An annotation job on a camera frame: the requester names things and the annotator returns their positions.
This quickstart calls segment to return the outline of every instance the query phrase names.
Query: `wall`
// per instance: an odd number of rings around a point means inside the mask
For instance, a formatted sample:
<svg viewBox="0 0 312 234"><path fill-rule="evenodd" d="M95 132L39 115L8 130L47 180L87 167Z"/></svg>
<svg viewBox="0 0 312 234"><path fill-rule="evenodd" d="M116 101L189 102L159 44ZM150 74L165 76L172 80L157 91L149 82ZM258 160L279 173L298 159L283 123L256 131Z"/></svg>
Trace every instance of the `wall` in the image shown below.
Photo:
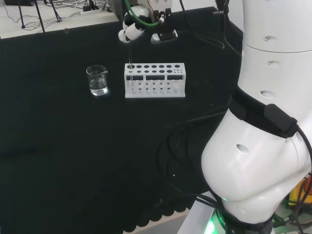
<svg viewBox="0 0 312 234"><path fill-rule="evenodd" d="M216 8L215 0L183 0L186 10L214 6ZM243 24L243 0L230 0L229 1L229 18L238 28L244 31ZM172 11L182 11L180 1L172 0Z"/></svg>

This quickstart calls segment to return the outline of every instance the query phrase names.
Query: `tripod leg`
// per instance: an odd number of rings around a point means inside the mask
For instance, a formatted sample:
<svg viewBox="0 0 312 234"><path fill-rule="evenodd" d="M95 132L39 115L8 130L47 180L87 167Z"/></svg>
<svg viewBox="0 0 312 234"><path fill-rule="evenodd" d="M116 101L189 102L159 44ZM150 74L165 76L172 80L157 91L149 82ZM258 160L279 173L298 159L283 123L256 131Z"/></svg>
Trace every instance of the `tripod leg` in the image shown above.
<svg viewBox="0 0 312 234"><path fill-rule="evenodd" d="M54 13L55 13L55 16L56 16L57 20L61 20L62 18L58 15L58 13L57 13L57 11L56 11L56 9L54 7L53 0L50 0L50 4L52 5L52 8L54 10Z"/></svg>
<svg viewBox="0 0 312 234"><path fill-rule="evenodd" d="M18 0L18 5L19 5L20 20L21 20L21 28L25 28L23 14L21 13L21 8L20 8L20 0Z"/></svg>
<svg viewBox="0 0 312 234"><path fill-rule="evenodd" d="M39 11L38 4L37 4L37 0L34 0L34 1L35 1L36 9L37 9L37 12L38 12L39 20L40 20L40 23L41 23L42 31L45 33L44 26L43 26L42 19L41 19L41 15L40 15L40 11Z"/></svg>

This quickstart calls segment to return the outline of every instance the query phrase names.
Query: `black table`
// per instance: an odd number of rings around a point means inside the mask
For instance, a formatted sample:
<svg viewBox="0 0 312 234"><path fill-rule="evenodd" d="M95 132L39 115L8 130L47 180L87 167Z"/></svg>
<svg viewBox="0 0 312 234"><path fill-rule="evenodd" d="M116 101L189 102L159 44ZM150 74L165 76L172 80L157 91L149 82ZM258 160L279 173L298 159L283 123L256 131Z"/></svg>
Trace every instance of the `black table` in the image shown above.
<svg viewBox="0 0 312 234"><path fill-rule="evenodd" d="M212 11L188 14L197 31L220 36ZM181 13L173 18L177 30L187 29ZM133 44L133 62L185 63L186 97L125 99L120 28L114 22L0 40L1 233L122 233L159 215L153 205L176 194L160 179L156 148L178 123L227 104L240 58L187 32L153 46L149 31ZM240 47L232 31L228 40ZM90 93L85 69L92 64L109 71L104 97ZM220 120L190 133L195 170ZM177 184L205 190L196 173L170 166ZM173 209L186 206L182 199Z"/></svg>

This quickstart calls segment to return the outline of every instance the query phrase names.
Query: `yellow object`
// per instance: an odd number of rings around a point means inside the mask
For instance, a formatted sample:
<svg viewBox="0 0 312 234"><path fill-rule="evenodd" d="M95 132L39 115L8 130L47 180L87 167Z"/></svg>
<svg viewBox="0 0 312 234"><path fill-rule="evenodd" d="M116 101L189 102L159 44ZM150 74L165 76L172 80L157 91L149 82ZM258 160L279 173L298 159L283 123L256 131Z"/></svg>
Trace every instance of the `yellow object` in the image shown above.
<svg viewBox="0 0 312 234"><path fill-rule="evenodd" d="M303 181L305 181L305 179L302 179L300 181L299 184L297 184L296 187L294 187L294 189L289 193L289 200L290 201L297 201L298 199L298 195L299 195L299 190L300 190L300 186L302 185ZM302 193L301 193L301 198L304 196L305 190L303 189ZM312 195L308 195L306 200L304 201L305 203L312 203ZM295 203L288 203L290 206L295 206Z"/></svg>

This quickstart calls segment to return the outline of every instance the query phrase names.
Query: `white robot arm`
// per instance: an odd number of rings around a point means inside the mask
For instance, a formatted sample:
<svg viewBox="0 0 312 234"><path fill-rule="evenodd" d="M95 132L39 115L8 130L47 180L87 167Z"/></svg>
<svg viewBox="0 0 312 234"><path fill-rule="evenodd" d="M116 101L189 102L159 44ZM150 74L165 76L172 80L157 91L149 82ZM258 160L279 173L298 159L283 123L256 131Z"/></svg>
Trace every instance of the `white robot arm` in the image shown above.
<svg viewBox="0 0 312 234"><path fill-rule="evenodd" d="M125 0L129 10L125 14L123 30L118 34L120 41L129 43L143 35L146 27L158 27L158 33L152 35L152 43L161 43L173 40L178 37L176 30L171 26L172 0L150 1L138 0L140 5L130 7L128 0Z"/></svg>
<svg viewBox="0 0 312 234"><path fill-rule="evenodd" d="M146 21L148 21L148 19L150 20L149 11L145 6L143 5L133 6L132 10L136 14L136 16L145 18ZM139 25L138 23L135 23L132 20L132 17L128 15L128 13L126 13L124 16L124 21L122 23L122 26L123 26L123 30L121 30L118 33L118 37L119 37L119 40L124 43L129 43L132 40L137 39L144 33L144 29L141 27L141 25Z"/></svg>
<svg viewBox="0 0 312 234"><path fill-rule="evenodd" d="M243 4L237 89L296 118L312 142L312 31L307 30L312 27L312 1L243 0ZM276 136L230 109L207 143L202 170L230 214L258 224L271 219L282 199L311 170L311 160L300 134Z"/></svg>

